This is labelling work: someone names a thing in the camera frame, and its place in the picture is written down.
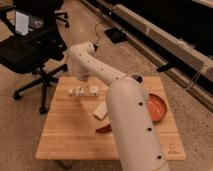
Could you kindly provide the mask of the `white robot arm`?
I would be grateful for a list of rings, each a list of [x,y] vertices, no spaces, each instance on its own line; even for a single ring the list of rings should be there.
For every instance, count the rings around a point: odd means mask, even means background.
[[[106,107],[123,171],[170,171],[148,111],[143,77],[139,75],[138,81],[94,58],[91,42],[69,51],[80,80],[92,73],[108,86]]]

